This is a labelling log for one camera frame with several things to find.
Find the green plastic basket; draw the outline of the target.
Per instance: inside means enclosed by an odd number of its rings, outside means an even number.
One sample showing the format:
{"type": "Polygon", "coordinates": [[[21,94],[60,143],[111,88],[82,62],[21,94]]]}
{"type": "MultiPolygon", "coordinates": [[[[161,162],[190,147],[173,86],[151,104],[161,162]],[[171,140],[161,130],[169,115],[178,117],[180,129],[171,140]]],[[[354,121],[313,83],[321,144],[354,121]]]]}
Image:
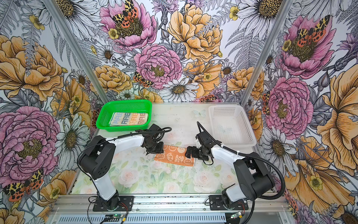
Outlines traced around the green plastic basket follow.
{"type": "Polygon", "coordinates": [[[147,129],[152,106],[152,102],[145,99],[108,102],[102,107],[96,126],[108,132],[147,129]]]}

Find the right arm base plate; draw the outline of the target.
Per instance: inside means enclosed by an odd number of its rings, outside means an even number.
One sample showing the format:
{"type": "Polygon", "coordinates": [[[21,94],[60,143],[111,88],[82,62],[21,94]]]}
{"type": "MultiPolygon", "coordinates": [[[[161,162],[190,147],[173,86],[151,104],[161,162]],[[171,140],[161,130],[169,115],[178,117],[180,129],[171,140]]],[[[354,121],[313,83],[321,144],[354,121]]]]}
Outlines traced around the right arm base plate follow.
{"type": "Polygon", "coordinates": [[[209,195],[208,205],[211,211],[246,211],[249,209],[248,203],[244,200],[232,202],[222,195],[209,195]]]}

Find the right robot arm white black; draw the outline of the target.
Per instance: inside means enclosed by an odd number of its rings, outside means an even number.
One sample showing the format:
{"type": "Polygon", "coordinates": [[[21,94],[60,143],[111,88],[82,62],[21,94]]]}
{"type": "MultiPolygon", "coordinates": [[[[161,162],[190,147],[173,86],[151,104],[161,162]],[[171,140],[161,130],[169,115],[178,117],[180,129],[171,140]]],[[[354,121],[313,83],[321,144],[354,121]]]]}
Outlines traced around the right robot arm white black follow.
{"type": "Polygon", "coordinates": [[[195,143],[195,146],[186,148],[186,158],[196,158],[203,162],[217,159],[231,165],[235,171],[238,183],[222,191],[222,202],[226,208],[232,208],[235,203],[244,199],[275,200],[282,196],[282,193],[264,195],[275,187],[275,181],[267,168],[267,165],[274,166],[257,153],[243,154],[235,151],[207,132],[197,134],[195,143]]]}

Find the white plastic basket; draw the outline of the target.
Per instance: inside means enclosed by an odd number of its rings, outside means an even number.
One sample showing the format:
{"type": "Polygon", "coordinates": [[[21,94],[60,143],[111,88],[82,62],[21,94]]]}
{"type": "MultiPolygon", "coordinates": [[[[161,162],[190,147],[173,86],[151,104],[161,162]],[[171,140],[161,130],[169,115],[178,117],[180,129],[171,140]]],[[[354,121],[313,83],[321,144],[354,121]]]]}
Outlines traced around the white plastic basket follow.
{"type": "Polygon", "coordinates": [[[245,110],[240,105],[208,108],[212,136],[230,148],[253,147],[257,140],[245,110]]]}

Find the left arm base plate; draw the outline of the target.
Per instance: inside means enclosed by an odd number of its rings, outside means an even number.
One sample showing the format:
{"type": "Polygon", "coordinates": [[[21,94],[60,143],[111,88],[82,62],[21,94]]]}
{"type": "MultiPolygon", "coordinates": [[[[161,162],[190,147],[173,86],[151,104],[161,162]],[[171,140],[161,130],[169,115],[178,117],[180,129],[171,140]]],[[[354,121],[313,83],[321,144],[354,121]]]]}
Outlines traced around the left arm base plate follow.
{"type": "Polygon", "coordinates": [[[105,211],[131,211],[134,202],[134,196],[116,196],[114,195],[108,201],[98,197],[93,206],[94,212],[105,211]]]}

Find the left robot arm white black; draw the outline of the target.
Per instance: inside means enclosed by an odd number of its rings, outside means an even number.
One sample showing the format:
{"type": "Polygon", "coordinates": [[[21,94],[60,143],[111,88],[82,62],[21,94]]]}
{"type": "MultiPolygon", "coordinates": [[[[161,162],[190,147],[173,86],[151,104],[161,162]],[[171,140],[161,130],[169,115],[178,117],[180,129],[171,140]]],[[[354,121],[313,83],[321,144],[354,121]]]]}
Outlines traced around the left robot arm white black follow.
{"type": "Polygon", "coordinates": [[[162,139],[165,133],[171,130],[171,127],[160,128],[153,124],[149,129],[136,130],[112,139],[98,135],[91,140],[88,147],[79,155],[77,165],[90,178],[97,190],[93,211],[130,210],[129,204],[120,199],[109,176],[114,155],[137,147],[144,148],[147,155],[162,154],[162,139]]]}

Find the orange pink patterned towel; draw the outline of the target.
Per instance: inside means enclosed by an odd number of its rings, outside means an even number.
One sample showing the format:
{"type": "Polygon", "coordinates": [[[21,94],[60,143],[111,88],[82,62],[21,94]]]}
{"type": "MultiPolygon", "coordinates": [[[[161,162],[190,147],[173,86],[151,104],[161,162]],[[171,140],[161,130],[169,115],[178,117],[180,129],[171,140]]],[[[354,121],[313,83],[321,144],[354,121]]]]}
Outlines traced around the orange pink patterned towel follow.
{"type": "Polygon", "coordinates": [[[187,158],[185,156],[185,152],[186,152],[186,148],[184,147],[164,145],[163,153],[157,154],[154,157],[154,160],[163,163],[168,163],[168,164],[193,167],[195,159],[187,158]]]}

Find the striped rabbit text towel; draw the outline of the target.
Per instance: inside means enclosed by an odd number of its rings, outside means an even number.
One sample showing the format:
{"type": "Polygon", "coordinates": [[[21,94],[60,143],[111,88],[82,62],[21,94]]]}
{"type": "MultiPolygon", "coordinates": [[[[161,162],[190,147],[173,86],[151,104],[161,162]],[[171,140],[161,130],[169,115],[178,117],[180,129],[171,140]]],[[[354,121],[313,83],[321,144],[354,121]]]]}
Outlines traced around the striped rabbit text towel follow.
{"type": "Polygon", "coordinates": [[[137,126],[148,121],[148,113],[114,113],[110,126],[137,126]]]}

